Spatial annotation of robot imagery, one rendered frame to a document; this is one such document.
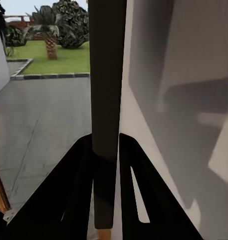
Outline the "poster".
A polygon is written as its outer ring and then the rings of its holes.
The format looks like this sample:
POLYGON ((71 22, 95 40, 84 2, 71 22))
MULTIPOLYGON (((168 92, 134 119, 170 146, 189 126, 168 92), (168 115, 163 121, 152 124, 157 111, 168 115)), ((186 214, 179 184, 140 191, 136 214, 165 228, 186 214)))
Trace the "poster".
POLYGON ((88 0, 94 225, 113 228, 127 0, 88 0))

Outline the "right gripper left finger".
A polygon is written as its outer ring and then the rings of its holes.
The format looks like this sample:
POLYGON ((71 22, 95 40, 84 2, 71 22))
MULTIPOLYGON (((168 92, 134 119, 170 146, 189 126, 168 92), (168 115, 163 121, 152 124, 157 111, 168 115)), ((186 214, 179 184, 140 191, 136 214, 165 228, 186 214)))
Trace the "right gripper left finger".
POLYGON ((87 240, 92 134, 80 138, 0 233, 0 240, 87 240))

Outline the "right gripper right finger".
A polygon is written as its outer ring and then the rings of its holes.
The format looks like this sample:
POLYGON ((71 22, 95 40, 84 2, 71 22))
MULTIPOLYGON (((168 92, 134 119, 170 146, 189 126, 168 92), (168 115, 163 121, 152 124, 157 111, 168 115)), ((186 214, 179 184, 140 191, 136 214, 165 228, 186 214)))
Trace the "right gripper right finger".
POLYGON ((119 134, 123 240, 203 240, 139 143, 119 134), (131 167, 150 223, 139 221, 131 167))

